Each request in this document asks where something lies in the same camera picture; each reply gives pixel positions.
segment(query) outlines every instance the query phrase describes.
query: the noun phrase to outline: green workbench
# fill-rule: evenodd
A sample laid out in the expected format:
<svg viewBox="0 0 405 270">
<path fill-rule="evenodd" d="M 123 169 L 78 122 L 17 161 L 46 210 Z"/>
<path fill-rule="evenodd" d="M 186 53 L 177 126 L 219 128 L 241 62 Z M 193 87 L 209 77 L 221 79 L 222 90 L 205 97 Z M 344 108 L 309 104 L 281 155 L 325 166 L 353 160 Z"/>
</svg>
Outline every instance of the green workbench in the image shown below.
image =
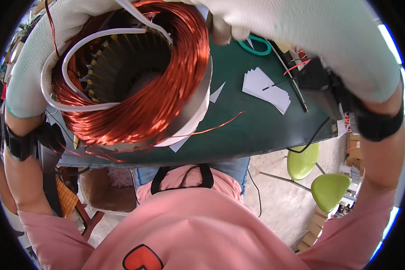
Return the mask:
<svg viewBox="0 0 405 270">
<path fill-rule="evenodd" d="M 115 154 L 114 157 L 117 159 L 131 159 L 128 162 L 118 163 L 94 156 L 77 156 L 66 151 L 58 165 L 91 166 L 92 168 L 114 165 L 136 168 L 197 164 L 270 153 L 286 147 L 306 144 L 327 118 L 327 114 L 318 107 L 316 102 L 306 96 L 304 99 L 309 113 L 305 113 L 291 82 L 279 85 L 289 93 L 291 100 L 285 115 L 281 115 L 272 104 L 241 91 L 244 74 L 256 67 L 260 67 L 274 83 L 288 80 L 289 77 L 283 75 L 285 69 L 273 52 L 267 56 L 256 56 L 245 51 L 236 41 L 231 41 L 231 44 L 226 47 L 210 43 L 210 48 L 213 58 L 210 93 L 215 92 L 223 82 L 226 81 L 226 84 L 216 103 L 210 102 L 207 114 L 196 131 L 217 127 L 232 119 L 238 112 L 244 111 L 234 121 L 216 130 L 191 136 L 177 153 L 169 147 L 162 147 L 154 148 L 142 156 L 139 156 L 141 151 Z M 60 114 L 53 116 L 63 125 Z M 73 138 L 69 130 L 66 129 L 65 132 Z M 331 125 L 326 125 L 315 141 L 334 136 Z M 66 135 L 65 138 L 68 148 L 73 148 L 70 138 Z M 79 147 L 76 152 L 82 154 L 84 149 Z"/>
</svg>

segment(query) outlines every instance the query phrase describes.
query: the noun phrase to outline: black strap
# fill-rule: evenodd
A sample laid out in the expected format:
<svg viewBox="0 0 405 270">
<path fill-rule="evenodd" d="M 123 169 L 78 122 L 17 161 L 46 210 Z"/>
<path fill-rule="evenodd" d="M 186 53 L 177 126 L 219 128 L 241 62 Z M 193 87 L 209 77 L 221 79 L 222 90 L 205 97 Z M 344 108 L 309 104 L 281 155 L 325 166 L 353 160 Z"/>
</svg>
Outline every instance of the black strap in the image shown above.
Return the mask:
<svg viewBox="0 0 405 270">
<path fill-rule="evenodd" d="M 161 182 L 167 175 L 167 172 L 169 172 L 170 167 L 160 167 L 159 170 L 157 171 L 157 174 L 155 178 L 153 178 L 153 181 L 151 182 L 151 194 L 155 194 L 159 192 L 159 189 L 161 187 Z"/>
<path fill-rule="evenodd" d="M 214 180 L 213 180 L 213 174 L 211 173 L 210 167 L 205 164 L 198 164 L 196 166 L 193 166 L 191 168 L 189 168 L 189 170 L 187 170 L 186 174 L 183 177 L 183 180 L 181 181 L 179 187 L 177 188 L 168 188 L 165 190 L 173 190 L 173 189 L 181 189 L 181 188 L 186 188 L 184 186 L 185 182 L 186 182 L 186 178 L 187 175 L 189 174 L 189 172 L 192 169 L 195 168 L 200 168 L 200 172 L 201 172 L 201 176 L 202 176 L 202 183 L 199 184 L 196 187 L 206 187 L 206 188 L 212 188 L 213 184 L 214 184 Z M 151 182 L 151 194 L 154 195 L 157 192 L 160 192 L 160 186 L 161 186 L 161 182 L 162 180 L 165 178 L 165 176 L 167 175 L 167 172 L 170 170 L 170 167 L 160 167 L 159 170 L 157 171 L 157 174 L 155 176 L 155 178 L 153 179 L 153 181 Z"/>
</svg>

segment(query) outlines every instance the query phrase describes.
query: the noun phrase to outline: copper winding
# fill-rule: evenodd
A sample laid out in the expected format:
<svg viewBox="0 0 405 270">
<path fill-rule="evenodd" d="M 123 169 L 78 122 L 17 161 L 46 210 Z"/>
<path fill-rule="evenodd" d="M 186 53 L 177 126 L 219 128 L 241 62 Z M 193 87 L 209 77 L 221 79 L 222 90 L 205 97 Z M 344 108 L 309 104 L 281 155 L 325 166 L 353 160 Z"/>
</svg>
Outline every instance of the copper winding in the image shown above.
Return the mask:
<svg viewBox="0 0 405 270">
<path fill-rule="evenodd" d="M 62 112 L 66 126 L 88 145 L 138 143 L 161 135 L 179 114 L 184 103 L 202 81 L 209 59 L 209 38 L 205 21 L 198 11 L 182 3 L 144 0 L 134 3 L 146 16 L 162 14 L 175 29 L 171 34 L 171 61 L 167 70 L 144 89 L 120 104 L 103 111 Z M 95 32 L 104 17 L 92 18 L 72 40 L 73 44 Z M 79 74 L 85 69 L 84 55 L 98 40 L 82 47 L 71 58 L 68 74 L 81 91 Z M 56 100 L 62 104 L 85 106 L 95 104 L 81 98 L 66 85 L 61 74 L 63 56 L 53 69 L 52 82 Z"/>
</svg>

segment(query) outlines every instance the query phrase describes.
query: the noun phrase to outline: gloved hand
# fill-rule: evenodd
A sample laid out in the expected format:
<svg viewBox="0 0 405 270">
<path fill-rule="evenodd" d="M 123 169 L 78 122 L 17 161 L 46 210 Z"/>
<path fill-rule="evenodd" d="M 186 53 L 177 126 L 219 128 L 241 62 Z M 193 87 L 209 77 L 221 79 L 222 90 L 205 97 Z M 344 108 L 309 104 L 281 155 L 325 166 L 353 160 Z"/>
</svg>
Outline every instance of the gloved hand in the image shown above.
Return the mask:
<svg viewBox="0 0 405 270">
<path fill-rule="evenodd" d="M 121 8 L 114 0 L 59 0 L 50 9 L 60 47 L 75 36 L 91 16 Z M 54 51 L 51 26 L 45 14 L 34 27 L 14 66 L 6 91 L 6 107 L 18 118 L 41 115 L 47 102 L 41 92 L 41 71 Z"/>
<path fill-rule="evenodd" d="M 383 102 L 399 82 L 399 66 L 362 0 L 183 0 L 213 14 L 212 35 L 245 39 L 252 31 L 290 42 L 324 56 L 348 89 L 364 101 Z M 120 8 L 114 0 L 59 0 L 51 7 L 56 43 L 79 32 L 90 16 Z M 40 115 L 46 108 L 40 73 L 54 50 L 48 18 L 34 28 L 14 67 L 6 106 L 16 117 Z"/>
<path fill-rule="evenodd" d="M 250 32 L 324 57 L 345 86 L 363 101 L 394 93 L 400 68 L 364 0 L 181 0 L 213 14 L 211 35 L 227 44 Z"/>
</svg>

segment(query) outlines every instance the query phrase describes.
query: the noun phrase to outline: person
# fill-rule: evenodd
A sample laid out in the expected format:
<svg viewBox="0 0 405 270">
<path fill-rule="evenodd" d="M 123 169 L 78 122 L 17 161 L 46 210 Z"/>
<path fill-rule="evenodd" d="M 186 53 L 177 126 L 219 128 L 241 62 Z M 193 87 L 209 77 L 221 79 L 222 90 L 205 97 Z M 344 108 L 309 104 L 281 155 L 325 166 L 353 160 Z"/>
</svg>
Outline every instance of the person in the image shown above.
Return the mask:
<svg viewBox="0 0 405 270">
<path fill-rule="evenodd" d="M 323 55 L 368 111 L 394 117 L 402 108 L 399 66 L 362 0 L 191 0 L 213 14 L 213 39 L 250 31 Z M 112 0 L 59 0 L 51 7 L 58 44 L 89 16 L 118 9 Z M 27 39 L 6 95 L 5 122 L 24 136 L 43 121 L 40 70 L 53 51 L 42 18 Z M 307 251 L 295 254 L 243 204 L 249 159 L 236 170 L 187 165 L 137 170 L 140 205 L 94 249 L 71 220 L 54 216 L 33 157 L 5 149 L 5 173 L 25 232 L 45 269 L 361 269 L 382 237 L 403 165 L 405 130 L 361 142 L 366 176 L 354 209 L 330 219 Z"/>
</svg>

